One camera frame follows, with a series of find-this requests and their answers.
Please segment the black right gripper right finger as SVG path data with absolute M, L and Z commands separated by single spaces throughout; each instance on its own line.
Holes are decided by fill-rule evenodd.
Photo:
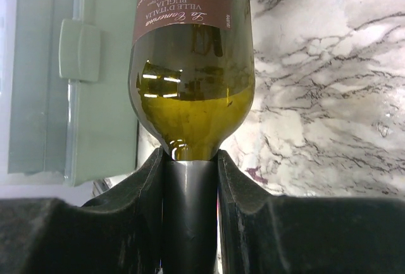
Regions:
M 403 273 L 404 201 L 274 196 L 219 151 L 224 273 Z

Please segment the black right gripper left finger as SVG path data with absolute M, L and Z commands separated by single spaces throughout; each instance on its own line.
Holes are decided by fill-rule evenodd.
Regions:
M 73 206 L 61 199 L 1 201 L 2 273 L 157 273 L 163 150 L 131 176 Z

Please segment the green wine bottle brown label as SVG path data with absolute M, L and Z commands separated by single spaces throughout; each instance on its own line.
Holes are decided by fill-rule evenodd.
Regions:
M 250 0 L 137 0 L 128 90 L 169 158 L 163 174 L 165 273 L 212 273 L 222 142 L 254 99 Z

